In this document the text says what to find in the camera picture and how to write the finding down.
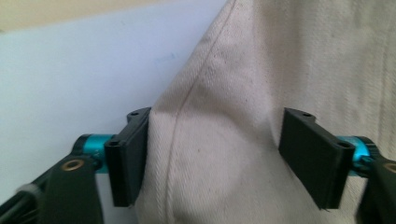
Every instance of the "white wall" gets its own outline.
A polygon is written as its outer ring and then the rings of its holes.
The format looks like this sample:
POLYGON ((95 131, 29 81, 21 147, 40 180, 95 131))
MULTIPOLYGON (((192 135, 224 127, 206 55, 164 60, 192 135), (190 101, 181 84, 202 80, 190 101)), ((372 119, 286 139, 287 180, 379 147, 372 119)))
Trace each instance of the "white wall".
MULTIPOLYGON (((84 133, 118 133, 151 106, 225 0, 174 1, 0 34, 0 203, 84 133)), ((97 176, 106 223, 131 223, 97 176)))

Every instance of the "beige canvas fabric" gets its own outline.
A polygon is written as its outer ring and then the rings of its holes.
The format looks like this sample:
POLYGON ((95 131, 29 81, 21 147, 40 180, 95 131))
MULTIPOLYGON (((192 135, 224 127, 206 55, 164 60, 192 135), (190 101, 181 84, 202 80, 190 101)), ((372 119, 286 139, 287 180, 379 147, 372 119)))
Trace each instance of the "beige canvas fabric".
POLYGON ((283 107, 396 159, 396 1, 231 0, 153 107, 141 223, 354 223, 281 159, 283 107))

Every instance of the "black cable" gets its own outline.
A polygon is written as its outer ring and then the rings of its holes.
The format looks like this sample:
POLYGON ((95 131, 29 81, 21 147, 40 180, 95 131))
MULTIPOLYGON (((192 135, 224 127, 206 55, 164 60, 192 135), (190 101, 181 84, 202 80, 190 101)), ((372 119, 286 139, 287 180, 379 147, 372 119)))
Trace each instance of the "black cable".
POLYGON ((2 216, 0 216, 0 224, 8 224, 23 216, 26 212, 32 209, 35 204, 33 196, 25 194, 16 202, 10 209, 8 209, 2 216))

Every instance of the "teal joint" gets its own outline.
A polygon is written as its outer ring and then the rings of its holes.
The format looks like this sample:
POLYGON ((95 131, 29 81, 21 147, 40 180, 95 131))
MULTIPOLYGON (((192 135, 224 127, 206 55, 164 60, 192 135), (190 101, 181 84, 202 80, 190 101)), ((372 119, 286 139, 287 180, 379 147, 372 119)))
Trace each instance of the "teal joint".
MULTIPOLYGON (((346 141, 355 146, 355 154, 353 154, 353 166, 361 167, 361 161, 370 158, 370 152, 367 146, 358 138, 354 136, 337 136, 338 139, 346 141)), ((349 172, 349 175, 357 175, 355 172, 349 172)))
POLYGON ((85 141, 83 154, 91 155, 94 159, 102 163, 102 167, 96 171, 97 174, 107 174, 107 164, 105 155, 105 142, 110 140, 114 134, 92 134, 85 141))

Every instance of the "fabric seam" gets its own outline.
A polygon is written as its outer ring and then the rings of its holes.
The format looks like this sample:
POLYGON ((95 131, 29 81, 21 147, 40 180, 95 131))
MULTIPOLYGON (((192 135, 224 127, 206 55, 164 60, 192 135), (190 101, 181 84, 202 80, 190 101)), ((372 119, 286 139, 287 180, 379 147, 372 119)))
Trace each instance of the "fabric seam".
POLYGON ((195 77, 190 89, 188 90, 188 92, 186 94, 186 97, 183 99, 180 107, 177 110, 176 122, 175 122, 174 130, 172 133, 172 142, 171 142, 171 147, 170 147, 170 155, 168 158, 168 167, 167 167, 167 171, 166 171, 166 180, 165 180, 166 181, 166 186, 165 186, 166 195, 165 195, 164 203, 165 203, 166 223, 170 223, 171 217, 173 218, 173 220, 175 220, 175 215, 173 213, 172 213, 172 216, 169 216, 169 206, 170 206, 169 203, 171 202, 171 198, 172 198, 171 188, 169 186, 170 185, 169 180, 170 180, 170 174, 172 173, 171 171, 173 170, 173 167, 172 167, 173 151, 174 151, 174 145, 175 145, 175 140, 176 140, 176 138, 175 138, 176 131, 177 131, 177 127, 179 125, 179 116, 181 114, 181 111, 184 108, 184 105, 187 103, 188 99, 190 98, 193 88, 196 86, 196 83, 198 83, 199 78, 202 76, 203 67, 206 65, 209 55, 212 53, 214 46, 218 43, 219 37, 222 34, 225 25, 227 24, 228 20, 230 19, 231 15, 233 14, 235 3, 236 3, 236 0, 233 1, 233 5, 231 6, 231 9, 230 9, 229 14, 227 15, 227 18, 225 19, 224 23, 220 26, 220 30, 219 30, 217 36, 215 37, 215 41, 212 43, 212 46, 210 46, 210 49, 209 49, 208 53, 206 54, 203 63, 200 65, 198 75, 195 77))

